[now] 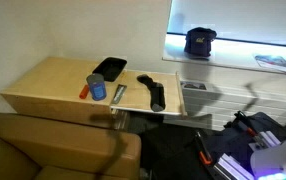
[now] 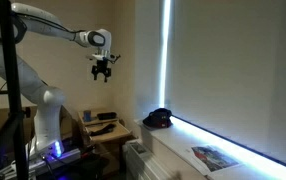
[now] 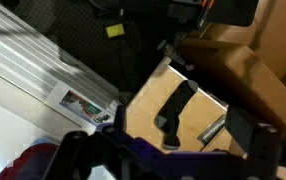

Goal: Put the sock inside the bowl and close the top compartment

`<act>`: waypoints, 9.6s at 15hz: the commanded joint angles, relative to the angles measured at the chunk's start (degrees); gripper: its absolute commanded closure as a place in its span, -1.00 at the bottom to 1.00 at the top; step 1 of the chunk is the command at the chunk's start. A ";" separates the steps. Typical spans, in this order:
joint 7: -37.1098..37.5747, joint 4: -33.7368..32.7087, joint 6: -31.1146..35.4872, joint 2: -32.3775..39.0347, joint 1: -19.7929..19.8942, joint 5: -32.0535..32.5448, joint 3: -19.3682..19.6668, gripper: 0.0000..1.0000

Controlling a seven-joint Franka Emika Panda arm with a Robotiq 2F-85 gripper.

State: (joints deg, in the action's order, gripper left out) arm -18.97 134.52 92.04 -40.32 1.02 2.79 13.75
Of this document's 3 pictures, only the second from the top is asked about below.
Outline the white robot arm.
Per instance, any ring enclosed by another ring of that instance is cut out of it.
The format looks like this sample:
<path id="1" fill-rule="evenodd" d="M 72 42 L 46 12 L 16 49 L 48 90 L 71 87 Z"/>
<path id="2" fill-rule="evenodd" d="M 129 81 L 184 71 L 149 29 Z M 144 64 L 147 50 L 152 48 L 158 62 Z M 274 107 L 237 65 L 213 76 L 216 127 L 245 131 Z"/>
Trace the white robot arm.
<path id="1" fill-rule="evenodd" d="M 17 43 L 21 42 L 25 33 L 30 31 L 64 38 L 85 48 L 96 47 L 98 52 L 94 58 L 101 62 L 115 58 L 110 53 L 112 35 L 105 29 L 71 30 L 64 27 L 55 15 L 45 10 L 22 3 L 12 3 L 10 7 L 14 38 Z M 2 39 L 0 29 L 0 77 L 5 78 Z M 37 72 L 22 58 L 17 59 L 17 67 L 20 93 L 37 105 L 34 117 L 35 136 L 30 146 L 30 157 L 32 159 L 47 155 L 60 157 L 64 147 L 61 141 L 59 115 L 65 96 L 60 89 L 42 82 Z"/>

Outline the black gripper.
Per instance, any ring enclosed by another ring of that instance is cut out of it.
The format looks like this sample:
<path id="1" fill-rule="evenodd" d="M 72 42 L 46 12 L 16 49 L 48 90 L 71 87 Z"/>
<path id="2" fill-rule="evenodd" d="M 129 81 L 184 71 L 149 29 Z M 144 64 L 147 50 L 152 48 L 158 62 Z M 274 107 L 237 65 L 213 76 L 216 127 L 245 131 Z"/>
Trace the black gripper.
<path id="1" fill-rule="evenodd" d="M 107 77 L 111 76 L 111 69 L 108 67 L 108 62 L 103 60 L 98 60 L 95 65 L 92 66 L 91 73 L 93 74 L 94 80 L 97 80 L 97 75 L 102 73 L 104 77 L 104 82 L 107 83 Z"/>

